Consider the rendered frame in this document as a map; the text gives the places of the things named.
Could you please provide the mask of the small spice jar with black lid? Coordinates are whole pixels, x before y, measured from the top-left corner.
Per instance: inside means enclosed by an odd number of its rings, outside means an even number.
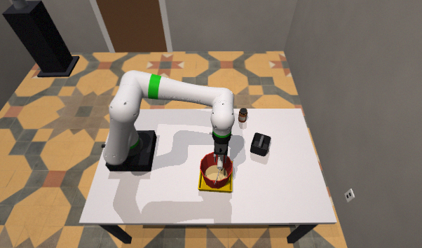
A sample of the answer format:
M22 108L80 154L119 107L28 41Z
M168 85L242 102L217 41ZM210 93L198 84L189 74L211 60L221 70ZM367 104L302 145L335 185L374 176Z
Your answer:
M241 123L244 123L247 119L247 109L246 108L241 108L239 111L239 115L238 115L238 120Z

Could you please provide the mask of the yellow shallow square tray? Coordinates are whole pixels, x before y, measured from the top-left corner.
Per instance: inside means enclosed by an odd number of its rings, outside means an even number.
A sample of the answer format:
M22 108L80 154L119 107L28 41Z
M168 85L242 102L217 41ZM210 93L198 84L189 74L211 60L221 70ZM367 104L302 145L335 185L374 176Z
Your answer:
M200 170L198 190L199 191L209 191L209 192L231 193L232 192L232 176L233 176L233 170L232 170L231 176L229 177L229 180L227 181L225 186L223 186L221 188L211 188L205 183L205 180L204 180L203 175L202 175L201 170Z

